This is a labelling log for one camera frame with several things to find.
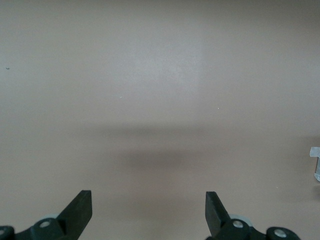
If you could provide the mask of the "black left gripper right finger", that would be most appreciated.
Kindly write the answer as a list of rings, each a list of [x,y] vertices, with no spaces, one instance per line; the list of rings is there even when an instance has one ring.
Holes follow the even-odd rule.
[[[205,240],[268,240],[244,220],[231,218],[214,191],[205,195],[205,219],[210,231]]]

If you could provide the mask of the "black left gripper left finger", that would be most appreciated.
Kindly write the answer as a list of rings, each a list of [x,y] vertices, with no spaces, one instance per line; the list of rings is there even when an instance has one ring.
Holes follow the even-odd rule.
[[[79,240],[92,214],[92,192],[82,190],[57,217],[39,220],[13,240]]]

